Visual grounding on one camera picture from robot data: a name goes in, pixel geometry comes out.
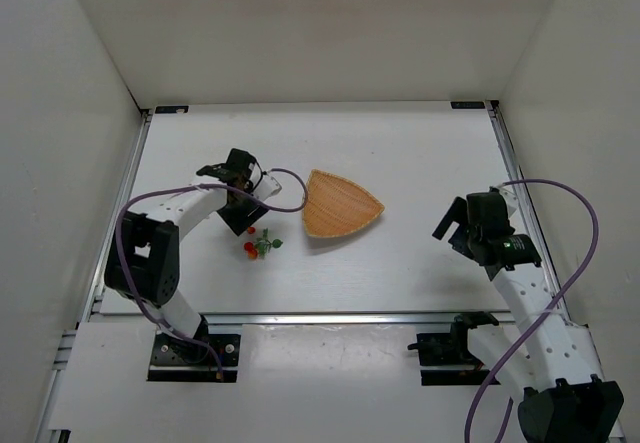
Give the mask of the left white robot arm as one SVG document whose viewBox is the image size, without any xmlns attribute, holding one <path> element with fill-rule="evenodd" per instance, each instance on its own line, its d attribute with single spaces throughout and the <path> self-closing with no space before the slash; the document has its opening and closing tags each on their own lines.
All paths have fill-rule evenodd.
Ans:
<svg viewBox="0 0 640 443">
<path fill-rule="evenodd" d="M 206 319 L 178 290 L 180 243 L 217 214 L 239 236 L 268 212 L 262 203 L 281 191 L 250 153 L 232 149 L 223 163 L 196 171 L 189 191 L 142 213 L 119 216 L 104 274 L 105 285 L 132 300 L 168 338 L 168 347 L 188 364 L 218 359 Z"/>
</svg>

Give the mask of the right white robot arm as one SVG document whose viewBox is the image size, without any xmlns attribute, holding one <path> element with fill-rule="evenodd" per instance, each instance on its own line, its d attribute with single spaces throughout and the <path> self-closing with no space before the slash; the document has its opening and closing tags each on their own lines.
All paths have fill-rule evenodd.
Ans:
<svg viewBox="0 0 640 443">
<path fill-rule="evenodd" d="M 488 369 L 469 409 L 464 436 L 492 382 L 510 393 L 528 442 L 605 442 L 624 404 L 615 381 L 605 381 L 582 356 L 558 310 L 561 293 L 544 283 L 542 258 L 526 234 L 512 227 L 517 207 L 504 187 L 457 197 L 433 232 L 452 249 L 478 264 L 502 296 L 519 331 L 510 340 L 488 312 L 457 315 L 443 355 Z"/>
</svg>

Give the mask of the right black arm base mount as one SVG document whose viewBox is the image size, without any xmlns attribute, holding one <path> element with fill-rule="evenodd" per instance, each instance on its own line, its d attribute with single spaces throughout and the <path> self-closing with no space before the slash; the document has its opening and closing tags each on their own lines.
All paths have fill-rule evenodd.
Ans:
<svg viewBox="0 0 640 443">
<path fill-rule="evenodd" d="M 467 337 L 486 325 L 496 327 L 499 321 L 488 312 L 465 312 L 454 317 L 447 332 L 418 333 L 407 350 L 418 355 L 421 385 L 479 386 L 489 370 L 469 352 Z"/>
</svg>

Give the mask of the cherry sprig with green leaves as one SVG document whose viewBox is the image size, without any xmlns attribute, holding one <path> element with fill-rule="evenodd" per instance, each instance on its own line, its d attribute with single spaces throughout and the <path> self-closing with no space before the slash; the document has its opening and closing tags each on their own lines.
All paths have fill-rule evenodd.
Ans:
<svg viewBox="0 0 640 443">
<path fill-rule="evenodd" d="M 248 239 L 243 244 L 243 250 L 251 260 L 264 259 L 272 250 L 283 245 L 283 241 L 274 237 L 268 228 L 256 228 L 253 235 L 248 234 L 246 230 L 246 235 Z"/>
</svg>

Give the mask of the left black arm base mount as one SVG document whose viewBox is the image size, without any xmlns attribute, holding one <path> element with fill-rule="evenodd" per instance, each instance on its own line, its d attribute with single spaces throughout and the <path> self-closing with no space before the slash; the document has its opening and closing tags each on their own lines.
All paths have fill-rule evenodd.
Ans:
<svg viewBox="0 0 640 443">
<path fill-rule="evenodd" d="M 147 380 L 170 383 L 235 383 L 241 349 L 241 335 L 210 333 L 203 324 L 194 339 L 208 345 L 194 345 L 158 331 L 151 349 Z"/>
</svg>

